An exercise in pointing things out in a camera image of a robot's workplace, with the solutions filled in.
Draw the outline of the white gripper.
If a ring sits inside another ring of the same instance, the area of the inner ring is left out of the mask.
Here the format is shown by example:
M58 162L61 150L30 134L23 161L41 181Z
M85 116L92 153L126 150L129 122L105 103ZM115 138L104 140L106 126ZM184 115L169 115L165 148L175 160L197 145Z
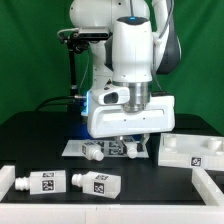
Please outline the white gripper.
M152 97L143 111L127 113L121 105L100 106L90 102L87 129L93 138L115 137L121 149L124 136L143 134L140 145L146 150L149 133L171 131L175 126L174 97Z

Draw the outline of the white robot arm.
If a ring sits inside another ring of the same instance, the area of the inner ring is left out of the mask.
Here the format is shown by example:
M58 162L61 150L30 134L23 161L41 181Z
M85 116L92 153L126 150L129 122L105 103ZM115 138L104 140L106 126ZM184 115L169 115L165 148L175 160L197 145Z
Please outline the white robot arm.
M174 0L73 0L70 20L93 54L91 137L174 128L174 97L151 91L155 76L170 73L181 59L173 8Z

